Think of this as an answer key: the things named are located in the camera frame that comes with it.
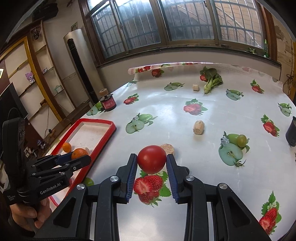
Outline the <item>person's left hand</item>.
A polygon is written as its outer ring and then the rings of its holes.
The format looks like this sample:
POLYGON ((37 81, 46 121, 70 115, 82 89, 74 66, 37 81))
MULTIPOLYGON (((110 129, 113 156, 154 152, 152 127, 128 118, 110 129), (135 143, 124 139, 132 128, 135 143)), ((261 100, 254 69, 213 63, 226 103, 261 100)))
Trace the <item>person's left hand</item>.
POLYGON ((12 218, 16 224, 28 231, 33 231, 33 225, 28 223, 28 220, 34 222, 34 226, 40 229, 45 221, 52 213, 50 208, 50 201, 48 198, 40 202, 40 208, 36 211, 34 208, 22 204, 13 204, 10 206, 12 218))

